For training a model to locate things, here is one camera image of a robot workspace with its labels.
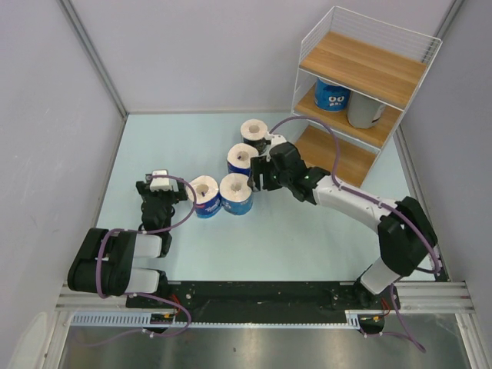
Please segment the blue monster paper roll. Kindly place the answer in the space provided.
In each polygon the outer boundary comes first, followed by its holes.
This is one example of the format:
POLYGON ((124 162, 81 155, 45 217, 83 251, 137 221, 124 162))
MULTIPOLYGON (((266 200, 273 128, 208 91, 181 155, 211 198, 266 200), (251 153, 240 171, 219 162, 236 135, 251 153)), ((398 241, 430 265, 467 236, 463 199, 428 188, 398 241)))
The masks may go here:
POLYGON ((350 95, 349 89, 329 84, 319 78, 314 89, 314 103, 321 110, 339 112, 347 107, 350 95))

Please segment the grey paper roll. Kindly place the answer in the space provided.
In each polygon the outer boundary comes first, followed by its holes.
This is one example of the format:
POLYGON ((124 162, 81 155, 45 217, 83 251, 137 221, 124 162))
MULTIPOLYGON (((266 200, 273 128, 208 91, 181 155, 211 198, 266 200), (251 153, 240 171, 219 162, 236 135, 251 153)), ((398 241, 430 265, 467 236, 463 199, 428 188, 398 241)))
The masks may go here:
POLYGON ((357 92, 352 92, 347 107, 347 119, 355 128, 374 127, 386 108, 386 105, 357 92))

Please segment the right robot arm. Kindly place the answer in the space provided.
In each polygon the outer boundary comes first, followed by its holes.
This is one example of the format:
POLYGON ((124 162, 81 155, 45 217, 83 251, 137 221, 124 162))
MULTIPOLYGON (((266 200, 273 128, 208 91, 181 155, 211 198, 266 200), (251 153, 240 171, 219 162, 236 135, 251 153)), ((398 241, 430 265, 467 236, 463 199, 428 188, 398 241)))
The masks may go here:
POLYGON ((266 155, 251 158, 250 163, 248 185, 253 191, 286 188, 300 202, 333 208, 377 234, 380 256, 353 286, 355 301, 361 307, 373 308, 381 301, 382 292, 419 271, 426 257, 434 264, 426 273, 439 272, 434 251, 437 236, 415 198, 389 201, 375 197, 338 180, 333 172, 308 167, 290 142, 273 146, 266 155))

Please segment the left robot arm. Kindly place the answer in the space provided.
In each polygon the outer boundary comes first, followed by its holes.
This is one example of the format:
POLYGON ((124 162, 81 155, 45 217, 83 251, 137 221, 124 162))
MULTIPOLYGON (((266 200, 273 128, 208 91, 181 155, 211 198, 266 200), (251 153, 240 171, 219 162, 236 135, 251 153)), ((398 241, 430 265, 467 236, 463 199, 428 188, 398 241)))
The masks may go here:
POLYGON ((139 258, 165 257, 171 247, 170 230, 175 205, 189 199, 189 184, 168 174, 154 171, 135 184, 141 196, 141 224, 126 228, 90 228, 68 271, 71 291, 119 297, 143 294, 153 307, 165 305, 170 289, 163 271, 138 268, 139 258))

